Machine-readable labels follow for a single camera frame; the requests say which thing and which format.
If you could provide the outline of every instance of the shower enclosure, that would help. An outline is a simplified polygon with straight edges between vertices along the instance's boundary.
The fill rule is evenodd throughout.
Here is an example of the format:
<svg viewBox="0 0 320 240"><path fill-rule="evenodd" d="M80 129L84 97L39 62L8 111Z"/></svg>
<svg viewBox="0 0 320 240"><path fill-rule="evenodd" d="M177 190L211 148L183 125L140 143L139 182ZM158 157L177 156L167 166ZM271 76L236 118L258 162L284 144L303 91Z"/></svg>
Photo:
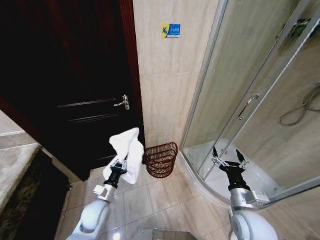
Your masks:
<svg viewBox="0 0 320 240"><path fill-rule="evenodd" d="M271 202L320 184L319 18L316 0L219 1L180 149L221 199L214 148L233 162L238 150Z"/></svg>

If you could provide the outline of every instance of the marble countertop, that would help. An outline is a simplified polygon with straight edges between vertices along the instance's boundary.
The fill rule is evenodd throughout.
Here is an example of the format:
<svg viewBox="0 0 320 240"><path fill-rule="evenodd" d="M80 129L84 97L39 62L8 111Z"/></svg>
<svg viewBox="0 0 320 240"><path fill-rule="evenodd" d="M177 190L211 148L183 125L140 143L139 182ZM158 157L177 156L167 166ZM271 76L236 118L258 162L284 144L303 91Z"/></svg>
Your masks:
<svg viewBox="0 0 320 240"><path fill-rule="evenodd" d="M0 212L39 149L38 143L0 149Z"/></svg>

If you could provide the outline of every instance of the shower door handle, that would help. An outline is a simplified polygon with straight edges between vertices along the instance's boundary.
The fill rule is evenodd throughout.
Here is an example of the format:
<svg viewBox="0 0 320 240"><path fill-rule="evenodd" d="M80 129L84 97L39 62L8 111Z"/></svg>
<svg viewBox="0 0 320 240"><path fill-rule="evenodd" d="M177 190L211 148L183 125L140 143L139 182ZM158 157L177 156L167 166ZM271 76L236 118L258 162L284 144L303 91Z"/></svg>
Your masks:
<svg viewBox="0 0 320 240"><path fill-rule="evenodd" d="M242 120L242 119L245 118L245 117L243 116L244 111L245 111L246 108L252 103L253 100L258 99L258 98L259 98L259 95L258 95L258 94L256 94L256 95L254 95L254 96L252 96L252 97L249 98L249 100L246 102L245 106L243 107L242 111L239 113L239 115L238 115L238 120Z"/></svg>

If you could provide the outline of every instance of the wicker basket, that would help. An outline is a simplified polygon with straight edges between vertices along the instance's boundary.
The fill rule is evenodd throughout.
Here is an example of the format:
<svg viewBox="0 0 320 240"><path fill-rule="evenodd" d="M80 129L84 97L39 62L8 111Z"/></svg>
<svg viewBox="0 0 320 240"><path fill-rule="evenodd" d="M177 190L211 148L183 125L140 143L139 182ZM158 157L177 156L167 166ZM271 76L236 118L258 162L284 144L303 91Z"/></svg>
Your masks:
<svg viewBox="0 0 320 240"><path fill-rule="evenodd" d="M158 179L169 176L174 169L177 154L178 147L174 142L147 148L145 150L147 172Z"/></svg>

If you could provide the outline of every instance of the white towel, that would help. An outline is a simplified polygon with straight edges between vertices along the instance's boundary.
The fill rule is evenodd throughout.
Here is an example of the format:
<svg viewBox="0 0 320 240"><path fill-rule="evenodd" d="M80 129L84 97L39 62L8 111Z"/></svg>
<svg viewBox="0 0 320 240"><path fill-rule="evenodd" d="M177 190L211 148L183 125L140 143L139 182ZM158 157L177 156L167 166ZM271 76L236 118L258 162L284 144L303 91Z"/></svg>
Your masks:
<svg viewBox="0 0 320 240"><path fill-rule="evenodd" d="M108 180L111 174L110 165L117 160L122 163L123 159L127 156L126 173L121 175L121 178L130 184L137 182L144 154L144 146L138 141L138 135L139 128L135 127L110 137L109 143L116 151L116 156L103 170L103 176L106 180Z"/></svg>

